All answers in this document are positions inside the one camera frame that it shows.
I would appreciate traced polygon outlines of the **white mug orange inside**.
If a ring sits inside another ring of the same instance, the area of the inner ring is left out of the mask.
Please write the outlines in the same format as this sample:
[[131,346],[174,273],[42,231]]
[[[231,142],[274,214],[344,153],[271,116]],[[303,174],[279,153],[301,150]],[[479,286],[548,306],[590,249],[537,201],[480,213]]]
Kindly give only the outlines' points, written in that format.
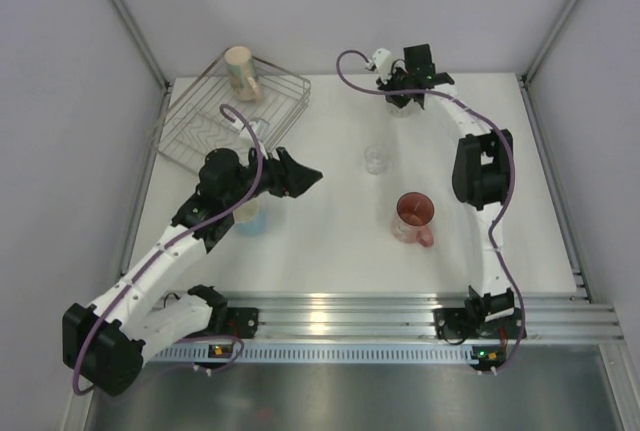
[[407,118],[409,116],[412,116],[418,113],[421,110],[421,108],[414,101],[410,101],[408,104],[406,104],[403,107],[398,107],[394,103],[387,103],[386,110],[389,113],[389,115],[394,118]]

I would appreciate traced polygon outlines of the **beige ceramic mug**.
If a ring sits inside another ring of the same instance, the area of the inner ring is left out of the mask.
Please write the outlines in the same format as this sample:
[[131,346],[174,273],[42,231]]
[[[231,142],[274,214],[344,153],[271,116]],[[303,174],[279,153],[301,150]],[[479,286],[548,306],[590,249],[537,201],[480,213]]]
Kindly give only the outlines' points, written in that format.
[[223,58],[235,97],[240,101],[260,102],[263,88],[251,51],[245,46],[234,46],[225,51]]

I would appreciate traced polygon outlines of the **pink cartoon mug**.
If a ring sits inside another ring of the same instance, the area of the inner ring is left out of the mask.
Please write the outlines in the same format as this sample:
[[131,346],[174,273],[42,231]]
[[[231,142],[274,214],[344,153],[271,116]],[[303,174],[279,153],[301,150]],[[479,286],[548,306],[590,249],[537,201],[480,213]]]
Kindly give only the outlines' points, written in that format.
[[435,207],[428,196],[419,192],[405,193],[396,203],[391,232],[400,242],[430,248],[435,242],[430,228],[434,216]]

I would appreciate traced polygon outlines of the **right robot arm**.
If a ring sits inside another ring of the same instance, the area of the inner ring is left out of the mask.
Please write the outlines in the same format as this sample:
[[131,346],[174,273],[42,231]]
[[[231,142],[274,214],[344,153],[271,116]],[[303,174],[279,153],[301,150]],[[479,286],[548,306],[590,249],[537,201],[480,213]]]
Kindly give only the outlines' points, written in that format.
[[367,69],[376,73],[380,91],[420,91],[387,96],[391,115],[405,117],[425,110],[447,133],[455,157],[445,166],[445,172],[451,175],[451,190],[469,212],[479,234],[479,242],[471,249],[481,252],[480,262],[472,265],[468,282],[481,296],[501,295],[511,289],[496,255],[502,247],[502,226],[493,224],[509,196],[511,173],[503,143],[486,121],[468,112],[454,79],[436,70],[429,45],[406,47],[403,53],[396,58],[391,51],[379,48]]

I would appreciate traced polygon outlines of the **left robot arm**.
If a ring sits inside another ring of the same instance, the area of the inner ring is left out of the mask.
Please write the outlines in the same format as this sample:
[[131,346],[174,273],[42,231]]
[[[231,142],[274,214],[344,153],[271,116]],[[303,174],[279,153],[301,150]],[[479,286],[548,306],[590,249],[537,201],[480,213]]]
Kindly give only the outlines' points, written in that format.
[[81,380],[112,397],[122,394],[151,358],[193,334],[237,341],[228,328],[228,301],[211,286],[196,285],[161,310],[155,304],[219,244],[239,207],[263,193],[298,198],[323,177],[283,147],[275,154],[251,148],[246,163],[231,149],[215,149],[198,176],[194,193],[152,249],[90,304],[65,311],[63,362],[73,371],[76,395],[86,392]]

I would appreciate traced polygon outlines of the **light blue mug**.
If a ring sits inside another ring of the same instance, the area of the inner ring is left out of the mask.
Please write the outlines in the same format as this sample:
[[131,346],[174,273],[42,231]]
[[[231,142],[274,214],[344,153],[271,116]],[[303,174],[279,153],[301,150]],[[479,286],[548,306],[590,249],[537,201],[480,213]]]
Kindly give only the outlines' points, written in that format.
[[257,236],[266,229],[266,214],[258,199],[252,199],[233,212],[234,228],[238,233]]

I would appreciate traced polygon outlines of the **clear glass cup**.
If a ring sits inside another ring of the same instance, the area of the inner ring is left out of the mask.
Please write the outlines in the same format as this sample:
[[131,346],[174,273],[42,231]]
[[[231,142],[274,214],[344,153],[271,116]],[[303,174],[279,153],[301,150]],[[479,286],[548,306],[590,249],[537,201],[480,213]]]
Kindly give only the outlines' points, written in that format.
[[389,166],[386,148],[378,144],[368,146],[364,151],[364,165],[366,171],[371,175],[384,173]]

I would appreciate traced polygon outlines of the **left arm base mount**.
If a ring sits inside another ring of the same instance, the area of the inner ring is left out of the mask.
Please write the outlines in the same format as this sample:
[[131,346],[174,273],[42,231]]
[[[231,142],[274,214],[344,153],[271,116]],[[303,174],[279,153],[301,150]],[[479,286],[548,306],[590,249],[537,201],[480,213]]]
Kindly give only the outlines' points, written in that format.
[[183,298],[197,297],[206,304],[209,316],[205,325],[186,335],[188,338],[229,335],[252,339],[258,330],[259,310],[255,307],[233,307],[213,286],[196,285]]

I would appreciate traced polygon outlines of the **right aluminium frame post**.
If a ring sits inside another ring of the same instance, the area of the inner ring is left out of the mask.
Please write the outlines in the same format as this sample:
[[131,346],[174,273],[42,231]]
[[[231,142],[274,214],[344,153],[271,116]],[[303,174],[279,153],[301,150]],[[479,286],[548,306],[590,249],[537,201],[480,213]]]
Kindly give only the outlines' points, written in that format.
[[583,1],[584,0],[562,1],[559,11],[552,19],[550,26],[545,32],[539,46],[536,48],[525,71],[519,77],[522,89],[527,90],[531,86],[533,80],[539,74],[549,54],[569,26]]

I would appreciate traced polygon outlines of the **aluminium frame post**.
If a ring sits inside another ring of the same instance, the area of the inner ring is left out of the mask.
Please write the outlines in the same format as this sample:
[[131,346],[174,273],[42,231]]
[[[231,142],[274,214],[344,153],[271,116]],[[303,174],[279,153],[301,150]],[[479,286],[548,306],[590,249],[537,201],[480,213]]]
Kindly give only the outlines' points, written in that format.
[[131,12],[126,0],[107,0],[120,21],[121,25],[132,44],[137,50],[140,58],[142,59],[146,69],[151,74],[156,85],[166,93],[169,89],[169,81],[166,78],[164,72],[161,69],[151,47],[149,46],[144,33],[142,32],[139,24],[137,23],[134,15]]
[[550,26],[545,32],[539,46],[536,48],[525,71],[519,77],[522,89],[527,90],[531,86],[533,80],[539,74],[549,54],[569,26],[583,1],[584,0],[562,1],[559,11],[552,19]]

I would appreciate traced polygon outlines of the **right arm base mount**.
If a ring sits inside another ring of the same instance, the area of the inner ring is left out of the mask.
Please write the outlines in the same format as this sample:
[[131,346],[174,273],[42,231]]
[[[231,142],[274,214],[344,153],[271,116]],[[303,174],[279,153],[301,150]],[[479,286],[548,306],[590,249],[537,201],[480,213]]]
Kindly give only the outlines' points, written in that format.
[[469,339],[514,339],[519,332],[520,310],[514,292],[479,294],[471,285],[462,307],[443,307],[434,312],[436,336],[450,345]]

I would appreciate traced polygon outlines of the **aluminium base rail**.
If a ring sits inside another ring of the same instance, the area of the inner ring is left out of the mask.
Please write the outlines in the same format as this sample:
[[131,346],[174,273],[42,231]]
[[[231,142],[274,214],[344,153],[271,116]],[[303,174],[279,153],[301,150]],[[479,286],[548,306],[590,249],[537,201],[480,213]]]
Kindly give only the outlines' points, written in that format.
[[[274,342],[435,343],[434,313],[460,307],[460,294],[251,293],[225,291],[229,304],[259,310],[256,338]],[[611,304],[586,298],[525,299],[525,345],[621,344]]]

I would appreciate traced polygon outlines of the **left aluminium frame post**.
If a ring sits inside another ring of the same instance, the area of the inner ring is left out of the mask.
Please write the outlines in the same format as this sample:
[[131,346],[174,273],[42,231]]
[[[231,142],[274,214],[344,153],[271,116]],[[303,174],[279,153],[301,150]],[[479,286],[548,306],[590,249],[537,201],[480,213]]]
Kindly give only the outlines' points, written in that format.
[[151,47],[149,46],[144,33],[142,32],[139,24],[137,23],[134,15],[131,12],[126,0],[107,0],[120,21],[121,25],[132,44],[137,50],[140,58],[142,59],[146,69],[151,74],[156,85],[166,93],[169,89],[169,81],[166,78],[164,72],[161,69]]

